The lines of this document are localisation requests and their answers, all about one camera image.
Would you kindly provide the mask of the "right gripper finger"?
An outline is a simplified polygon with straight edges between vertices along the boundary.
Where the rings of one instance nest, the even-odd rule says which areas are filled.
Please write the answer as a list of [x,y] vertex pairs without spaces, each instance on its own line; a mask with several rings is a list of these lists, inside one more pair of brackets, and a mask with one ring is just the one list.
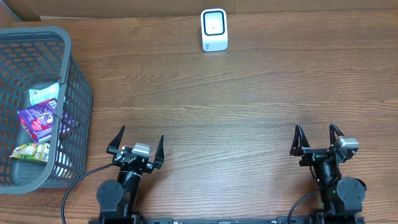
[[341,140],[344,138],[344,134],[340,131],[335,123],[329,125],[330,133],[330,145],[331,146],[341,146]]
[[291,156],[303,156],[310,150],[310,145],[300,124],[295,127],[294,140],[290,149]]

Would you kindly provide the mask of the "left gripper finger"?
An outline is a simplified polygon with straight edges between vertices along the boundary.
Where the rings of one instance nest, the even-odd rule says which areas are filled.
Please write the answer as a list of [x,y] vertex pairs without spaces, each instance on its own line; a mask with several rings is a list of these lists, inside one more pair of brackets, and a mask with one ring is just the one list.
[[155,154],[155,159],[154,159],[154,168],[160,169],[162,164],[164,163],[165,156],[164,156],[164,135],[160,137],[158,146],[157,146],[157,151]]
[[119,149],[123,134],[124,134],[125,125],[123,125],[118,132],[118,134],[114,137],[114,139],[108,144],[108,149]]

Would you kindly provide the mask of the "green yellow drink pouch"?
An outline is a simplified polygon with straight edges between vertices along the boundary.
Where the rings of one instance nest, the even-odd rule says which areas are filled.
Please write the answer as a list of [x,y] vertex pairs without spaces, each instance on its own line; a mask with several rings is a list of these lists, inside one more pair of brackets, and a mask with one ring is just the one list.
[[47,142],[43,144],[31,142],[16,147],[9,157],[47,163],[49,159],[49,150],[50,144]]

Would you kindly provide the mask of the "purple pad package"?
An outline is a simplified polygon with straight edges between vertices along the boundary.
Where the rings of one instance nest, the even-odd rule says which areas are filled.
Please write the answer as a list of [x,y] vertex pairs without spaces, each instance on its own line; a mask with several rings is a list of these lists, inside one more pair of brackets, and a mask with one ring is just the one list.
[[51,98],[17,112],[20,124],[33,142],[42,144],[50,141],[56,109],[57,99]]

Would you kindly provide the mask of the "teal wipes packet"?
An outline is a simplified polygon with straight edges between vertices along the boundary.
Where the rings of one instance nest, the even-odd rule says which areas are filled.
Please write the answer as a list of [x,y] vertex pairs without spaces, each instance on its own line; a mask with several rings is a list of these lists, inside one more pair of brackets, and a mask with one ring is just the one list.
[[33,106],[53,98],[58,98],[59,89],[60,85],[58,83],[53,83],[41,90],[29,89],[30,105]]

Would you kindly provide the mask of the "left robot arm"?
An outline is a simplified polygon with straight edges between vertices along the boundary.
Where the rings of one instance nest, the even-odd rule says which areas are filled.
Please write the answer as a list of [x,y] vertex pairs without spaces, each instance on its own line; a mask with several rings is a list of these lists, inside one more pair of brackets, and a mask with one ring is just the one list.
[[103,182],[97,190],[100,205],[99,223],[146,223],[134,206],[139,184],[144,174],[160,169],[164,163],[164,136],[160,137],[154,160],[150,161],[150,146],[135,143],[133,147],[120,146],[124,128],[108,144],[106,152],[113,155],[112,165],[119,167],[115,180]]

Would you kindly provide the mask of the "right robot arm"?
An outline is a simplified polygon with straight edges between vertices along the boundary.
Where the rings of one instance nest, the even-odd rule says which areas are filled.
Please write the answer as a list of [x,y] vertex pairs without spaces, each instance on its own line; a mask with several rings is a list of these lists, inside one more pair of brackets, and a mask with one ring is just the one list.
[[287,223],[295,220],[293,212],[298,205],[319,193],[322,208],[312,209],[302,218],[304,223],[364,223],[358,213],[363,210],[366,184],[357,178],[343,177],[340,164],[350,160],[359,149],[354,137],[345,136],[335,123],[329,125],[330,146],[312,149],[301,125],[296,125],[291,156],[300,156],[299,165],[308,167],[317,189],[297,200],[287,215]]

